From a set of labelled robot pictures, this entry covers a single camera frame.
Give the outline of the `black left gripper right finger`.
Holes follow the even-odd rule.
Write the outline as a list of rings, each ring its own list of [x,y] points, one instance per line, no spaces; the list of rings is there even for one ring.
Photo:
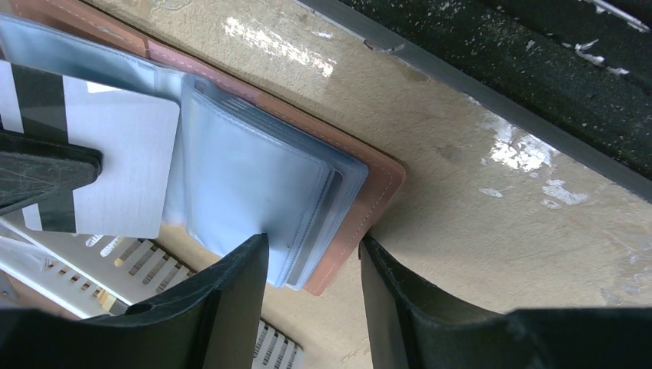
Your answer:
[[[359,247],[376,368],[649,368],[648,307],[517,309],[461,300],[370,236]]]

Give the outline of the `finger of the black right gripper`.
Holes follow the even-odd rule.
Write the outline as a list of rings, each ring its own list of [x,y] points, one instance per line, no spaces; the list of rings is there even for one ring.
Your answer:
[[[97,180],[103,154],[93,148],[1,130],[1,214]]]

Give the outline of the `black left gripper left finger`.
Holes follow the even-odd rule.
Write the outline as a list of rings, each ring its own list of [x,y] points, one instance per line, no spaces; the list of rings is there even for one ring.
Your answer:
[[[250,368],[268,270],[255,234],[217,263],[133,304],[78,321],[1,312],[3,368]]]

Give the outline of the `silver grey card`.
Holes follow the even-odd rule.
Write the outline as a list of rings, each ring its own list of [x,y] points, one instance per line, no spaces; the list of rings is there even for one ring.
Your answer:
[[[156,236],[179,115],[173,101],[3,61],[5,130],[101,153],[95,181],[24,208],[25,226],[34,231]]]

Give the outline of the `tan leather card holder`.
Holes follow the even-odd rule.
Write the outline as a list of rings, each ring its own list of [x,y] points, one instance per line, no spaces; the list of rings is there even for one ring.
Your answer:
[[[33,231],[154,238],[220,256],[265,233],[267,281],[319,295],[406,177],[394,159],[80,1],[1,16],[2,127],[102,153],[101,175],[22,206]]]

